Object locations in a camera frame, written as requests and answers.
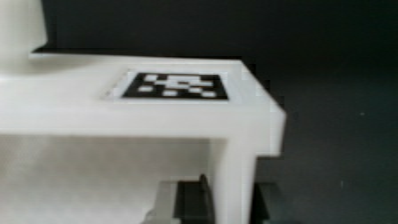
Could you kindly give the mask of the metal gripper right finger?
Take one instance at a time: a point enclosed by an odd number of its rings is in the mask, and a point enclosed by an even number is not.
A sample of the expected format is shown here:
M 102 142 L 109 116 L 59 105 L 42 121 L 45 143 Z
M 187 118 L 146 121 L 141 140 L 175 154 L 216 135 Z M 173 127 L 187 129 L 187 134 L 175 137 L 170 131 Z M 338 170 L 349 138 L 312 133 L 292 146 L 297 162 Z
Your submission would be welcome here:
M 253 224 L 292 224 L 292 213 L 276 183 L 255 184 Z

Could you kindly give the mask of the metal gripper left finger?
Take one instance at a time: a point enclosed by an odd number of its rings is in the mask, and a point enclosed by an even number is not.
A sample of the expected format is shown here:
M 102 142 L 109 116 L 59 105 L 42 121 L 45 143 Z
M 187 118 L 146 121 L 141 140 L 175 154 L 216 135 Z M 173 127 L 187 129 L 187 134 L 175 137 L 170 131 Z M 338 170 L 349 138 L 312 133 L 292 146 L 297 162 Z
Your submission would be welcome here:
M 214 195 L 207 175 L 164 181 L 143 224 L 216 224 Z

